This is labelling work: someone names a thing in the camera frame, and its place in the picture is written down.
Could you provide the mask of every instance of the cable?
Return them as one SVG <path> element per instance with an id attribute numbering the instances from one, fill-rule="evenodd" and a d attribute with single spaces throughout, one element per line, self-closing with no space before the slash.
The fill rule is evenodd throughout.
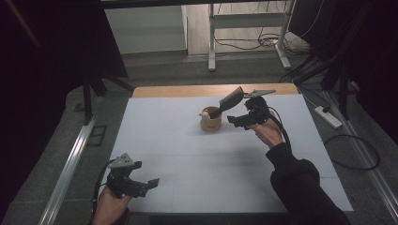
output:
<path id="1" fill-rule="evenodd" d="M 258 39 L 216 39 L 214 38 L 214 40 L 220 44 L 220 45 L 224 45 L 224 46 L 230 46 L 233 48 L 237 48 L 237 49 L 241 49 L 241 50 L 254 50 L 254 49 L 258 49 L 261 47 L 270 47 L 270 46 L 274 46 L 275 43 L 272 43 L 273 39 L 276 39 L 275 37 L 265 37 L 265 38 L 261 38 L 263 36 L 267 36 L 267 35 L 272 35 L 272 36 L 278 36 L 277 34 L 261 34 Z M 220 40 L 241 40 L 241 41 L 258 41 L 259 45 L 253 48 L 242 48 L 242 47 L 238 47 L 237 45 L 233 45 L 233 44 L 225 44 L 225 43 L 220 43 Z"/>
<path id="2" fill-rule="evenodd" d="M 255 11 L 258 11 L 258 10 L 260 9 L 260 3 L 261 3 L 261 2 L 258 2 L 257 8 L 253 11 L 253 13 L 254 13 Z"/>
<path id="3" fill-rule="evenodd" d="M 310 55 L 304 60 L 304 62 L 302 62 L 302 63 L 301 63 L 300 65 L 298 65 L 296 68 L 294 68 L 294 69 L 292 69 L 291 71 L 289 71 L 289 72 L 287 72 L 286 74 L 284 74 L 284 75 L 279 79 L 279 83 L 288 82 L 288 81 L 290 81 L 291 79 L 293 79 L 294 75 L 295 75 L 296 73 L 298 73 L 299 71 L 301 71 L 302 69 L 304 69 L 305 66 L 306 66 L 309 62 L 311 62 L 311 60 L 313 60 L 313 59 L 314 59 L 314 54 L 313 54 L 313 53 L 310 53 Z"/>
<path id="4" fill-rule="evenodd" d="M 93 212 L 92 212 L 92 218 L 96 215 L 96 211 L 97 211 L 97 204 L 98 204 L 98 196 L 100 193 L 100 187 L 106 184 L 101 184 L 101 181 L 103 179 L 103 175 L 105 174 L 106 168 L 108 167 L 109 164 L 111 164 L 112 162 L 114 162 L 114 159 L 111 159 L 108 163 L 106 163 L 102 169 L 100 170 L 99 173 L 99 178 L 97 180 L 96 185 L 94 186 L 94 194 L 93 194 Z"/>
<path id="5" fill-rule="evenodd" d="M 312 50 L 311 47 L 308 48 L 308 49 L 292 50 L 290 48 L 289 42 L 290 41 L 287 41 L 286 38 L 283 40 L 284 51 L 286 53 L 288 53 L 288 54 L 291 54 L 291 55 L 303 55 L 303 54 L 309 54 L 311 52 L 311 50 Z"/>
<path id="6" fill-rule="evenodd" d="M 336 39 L 336 38 L 338 38 L 338 37 L 340 37 L 341 35 L 344 34 L 345 30 L 348 29 L 348 28 L 353 24 L 354 20 L 353 20 L 352 18 L 353 18 L 356 14 L 358 14 L 358 13 L 359 13 L 359 9 L 358 9 L 358 8 L 352 10 L 351 13 L 350 13 L 350 15 L 348 15 L 348 16 L 345 18 L 345 20 L 344 20 L 343 22 L 341 22 L 340 27 L 339 27 L 338 29 L 336 29 L 335 33 L 334 33 L 331 37 L 328 37 L 328 39 L 325 40 L 324 42 L 318 44 L 317 46 L 312 47 L 312 51 L 315 52 L 316 50 L 318 50 L 318 49 L 320 49 L 320 48 L 323 48 L 325 45 L 328 45 L 328 46 L 333 47 L 332 45 L 329 45 L 329 43 L 330 43 L 331 41 L 333 41 L 334 39 Z"/>
<path id="7" fill-rule="evenodd" d="M 263 112 L 265 115 L 267 115 L 269 119 L 271 119 L 273 122 L 275 122 L 275 124 L 278 126 L 279 130 L 281 131 L 281 133 L 282 133 L 283 136 L 284 136 L 284 141 L 287 143 L 287 145 L 289 146 L 289 148 L 291 148 L 292 145 L 290 144 L 289 136 L 287 135 L 287 132 L 286 132 L 286 130 L 285 130 L 284 127 L 283 127 L 282 119 L 281 119 L 281 117 L 279 116 L 278 111 L 276 111 L 274 108 L 268 106 L 269 109 L 272 109 L 274 112 L 276 112 L 276 114 L 277 114 L 278 117 L 279 117 L 279 120 L 278 120 L 274 115 L 272 115 L 270 112 L 267 112 L 267 111 L 264 110 L 263 108 L 261 108 L 261 107 L 259 107 L 259 106 L 257 106 L 257 105 L 252 105 L 252 106 L 253 106 L 254 108 L 256 108 L 256 109 L 259 109 L 261 112 Z"/>
<path id="8" fill-rule="evenodd" d="M 219 11 L 217 12 L 217 14 L 220 14 L 220 9 L 222 8 L 222 3 L 220 3 L 220 6 L 219 6 Z"/>
<path id="9" fill-rule="evenodd" d="M 263 30 L 264 30 L 264 27 L 261 27 L 261 31 L 260 31 L 260 34 L 258 34 L 257 39 L 260 39 L 260 37 L 263 35 Z"/>
<path id="10" fill-rule="evenodd" d="M 347 169 L 350 169 L 350 170 L 359 170 L 359 171 L 370 171 L 370 170 L 374 170 L 375 168 L 378 167 L 378 165 L 380 165 L 380 161 L 381 161 L 380 155 L 378 154 L 378 152 L 377 152 L 377 150 L 375 149 L 375 147 L 372 146 L 369 142 L 367 142 L 366 140 L 364 140 L 364 139 L 362 139 L 362 138 L 360 138 L 360 137 L 353 136 L 353 135 L 349 135 L 349 134 L 340 134 L 340 135 L 336 135 L 336 136 L 333 136 L 333 137 L 327 139 L 327 140 L 324 142 L 324 145 L 326 145 L 329 141 L 331 141 L 331 140 L 333 140 L 333 139 L 336 139 L 336 138 L 340 138 L 340 137 L 354 138 L 354 139 L 358 139 L 358 140 L 361 140 L 362 142 L 366 143 L 366 144 L 367 144 L 368 146 L 370 146 L 370 147 L 372 148 L 372 150 L 374 151 L 375 157 L 376 157 L 376 163 L 375 163 L 375 165 L 372 166 L 372 167 L 369 167 L 369 168 L 362 168 L 362 167 L 353 167 L 353 166 L 350 166 L 350 165 L 346 165 L 346 164 L 343 164 L 343 163 L 340 162 L 340 161 L 337 161 L 337 160 L 331 158 L 330 160 L 331 160 L 332 162 L 334 162 L 334 163 L 336 163 L 336 164 L 338 164 L 338 165 L 340 165 L 340 166 L 342 166 L 342 167 L 344 167 L 344 168 L 347 168 Z"/>
<path id="11" fill-rule="evenodd" d="M 325 0 L 322 0 L 321 6 L 319 7 L 318 13 L 316 14 L 316 17 L 315 17 L 315 19 L 314 19 L 314 21 L 313 21 L 313 24 L 310 26 L 310 28 L 309 28 L 304 34 L 300 35 L 299 37 L 297 37 L 297 38 L 295 38 L 295 39 L 290 40 L 290 42 L 291 42 L 291 41 L 294 41 L 294 40 L 297 40 L 297 39 L 299 39 L 299 38 L 304 37 L 305 35 L 307 35 L 308 32 L 310 32 L 311 29 L 313 29 L 313 27 L 314 27 L 316 21 L 318 20 L 318 17 L 319 17 L 319 14 L 320 14 L 320 12 L 321 12 L 321 9 L 322 9 L 322 6 L 323 6 L 323 4 L 324 4 L 324 1 L 325 1 Z"/>
<path id="12" fill-rule="evenodd" d="M 276 9 L 280 12 L 279 8 L 278 8 L 278 1 L 275 1 L 275 7 Z"/>

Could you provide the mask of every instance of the wall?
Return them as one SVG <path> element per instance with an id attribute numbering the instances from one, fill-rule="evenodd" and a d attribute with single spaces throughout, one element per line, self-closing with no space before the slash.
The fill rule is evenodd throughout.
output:
<path id="1" fill-rule="evenodd" d="M 184 12 L 184 6 L 105 10 L 122 54 L 186 50 Z"/>

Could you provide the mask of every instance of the wooden cup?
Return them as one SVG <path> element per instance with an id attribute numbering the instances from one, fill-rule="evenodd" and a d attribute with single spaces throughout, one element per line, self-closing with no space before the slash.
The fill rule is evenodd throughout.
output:
<path id="1" fill-rule="evenodd" d="M 201 116 L 202 119 L 200 121 L 200 126 L 204 131 L 217 131 L 222 126 L 222 115 L 220 114 L 219 117 L 210 119 L 209 114 L 218 110 L 218 107 L 209 106 L 205 107 L 202 110 Z"/>

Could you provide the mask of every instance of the human hand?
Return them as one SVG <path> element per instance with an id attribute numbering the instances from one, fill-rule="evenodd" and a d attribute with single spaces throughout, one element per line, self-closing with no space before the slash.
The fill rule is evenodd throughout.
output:
<path id="1" fill-rule="evenodd" d="M 247 128 L 254 130 L 255 135 L 269 148 L 283 142 L 281 130 L 270 118 L 261 125 L 249 125 Z"/>
<path id="2" fill-rule="evenodd" d="M 92 224 L 114 224 L 120 217 L 122 217 L 131 199 L 131 196 L 125 196 L 122 199 L 118 199 L 114 193 L 107 186 L 105 186 L 99 195 L 99 203 Z"/>

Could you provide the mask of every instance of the brown object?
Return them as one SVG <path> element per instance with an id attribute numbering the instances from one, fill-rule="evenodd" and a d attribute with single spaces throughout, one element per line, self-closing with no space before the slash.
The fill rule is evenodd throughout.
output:
<path id="1" fill-rule="evenodd" d="M 211 119 L 210 118 L 210 113 L 213 113 L 214 111 L 218 110 L 218 107 L 215 106 L 209 106 L 205 107 L 202 110 L 201 116 L 202 119 L 200 121 L 200 126 L 202 130 L 205 131 L 217 131 L 220 129 L 222 126 L 222 115 L 220 114 L 217 118 Z"/>
<path id="2" fill-rule="evenodd" d="M 180 98 L 180 97 L 225 97 L 241 86 L 244 92 L 271 90 L 272 95 L 296 95 L 297 87 L 292 83 L 253 83 L 253 84 L 217 84 L 217 85 L 182 85 L 148 86 L 134 89 L 133 98 Z"/>

